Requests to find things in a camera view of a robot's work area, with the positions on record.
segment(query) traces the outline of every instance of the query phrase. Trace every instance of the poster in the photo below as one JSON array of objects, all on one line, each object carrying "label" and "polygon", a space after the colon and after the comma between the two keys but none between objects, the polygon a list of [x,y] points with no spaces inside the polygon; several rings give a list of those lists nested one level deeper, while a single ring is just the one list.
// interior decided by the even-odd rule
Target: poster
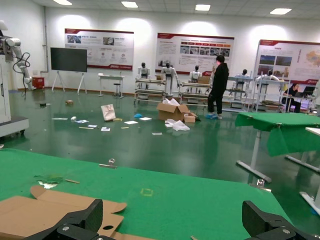
[{"label": "poster", "polygon": [[225,56],[229,68],[234,46],[234,37],[198,36],[173,33],[158,33],[155,71],[161,72],[167,62],[178,74],[189,75],[199,65],[204,76],[210,76],[216,57]]},{"label": "poster", "polygon": [[86,49],[89,68],[133,70],[134,33],[65,29],[66,48]]},{"label": "poster", "polygon": [[320,43],[260,40],[254,76],[268,70],[279,79],[316,85],[320,79]]}]

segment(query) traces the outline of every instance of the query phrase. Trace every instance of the green tablecloth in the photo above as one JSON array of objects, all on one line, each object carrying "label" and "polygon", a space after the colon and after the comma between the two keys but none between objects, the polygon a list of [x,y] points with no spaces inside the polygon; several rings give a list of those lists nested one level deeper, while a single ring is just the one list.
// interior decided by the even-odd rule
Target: green tablecloth
[{"label": "green tablecloth", "polygon": [[246,239],[242,202],[289,220],[272,193],[247,184],[64,159],[13,149],[0,151],[0,200],[32,197],[35,175],[61,174],[80,184],[62,182],[53,190],[127,203],[121,233],[153,239]]},{"label": "green tablecloth", "polygon": [[267,148],[272,157],[320,150],[320,137],[305,129],[320,128],[320,118],[317,116],[303,113],[242,112],[238,114],[235,126],[253,126],[270,132]]}]

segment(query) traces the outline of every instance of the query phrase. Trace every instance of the map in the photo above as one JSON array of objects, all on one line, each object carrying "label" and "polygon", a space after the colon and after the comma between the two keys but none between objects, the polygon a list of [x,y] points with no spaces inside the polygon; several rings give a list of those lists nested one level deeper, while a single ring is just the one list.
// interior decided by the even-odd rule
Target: map
[{"label": "map", "polygon": [[311,51],[306,55],[306,59],[314,66],[320,67],[320,55],[316,54],[315,51]]}]

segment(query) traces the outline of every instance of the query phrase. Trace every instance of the black pants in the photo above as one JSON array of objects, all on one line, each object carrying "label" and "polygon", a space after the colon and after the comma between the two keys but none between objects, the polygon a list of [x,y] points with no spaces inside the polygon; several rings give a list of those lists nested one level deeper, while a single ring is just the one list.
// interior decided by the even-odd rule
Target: black pants
[{"label": "black pants", "polygon": [[213,113],[215,111],[215,102],[217,113],[222,114],[222,98],[224,96],[225,91],[214,91],[211,90],[209,97],[208,97],[208,112]]},{"label": "black pants", "polygon": [[286,97],[282,99],[282,103],[286,104],[285,106],[285,111],[288,112],[288,110],[291,108],[291,106],[295,106],[294,112],[295,113],[300,113],[300,108],[301,108],[301,103],[298,101],[295,101],[293,98],[288,98],[286,102]]}]

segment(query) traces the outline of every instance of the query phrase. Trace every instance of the flat screen tv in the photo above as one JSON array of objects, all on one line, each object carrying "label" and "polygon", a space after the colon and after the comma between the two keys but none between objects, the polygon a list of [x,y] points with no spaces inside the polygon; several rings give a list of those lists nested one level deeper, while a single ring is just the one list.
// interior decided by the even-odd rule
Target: flat screen tv
[{"label": "flat screen tv", "polygon": [[86,73],[87,50],[51,47],[51,69]]}]

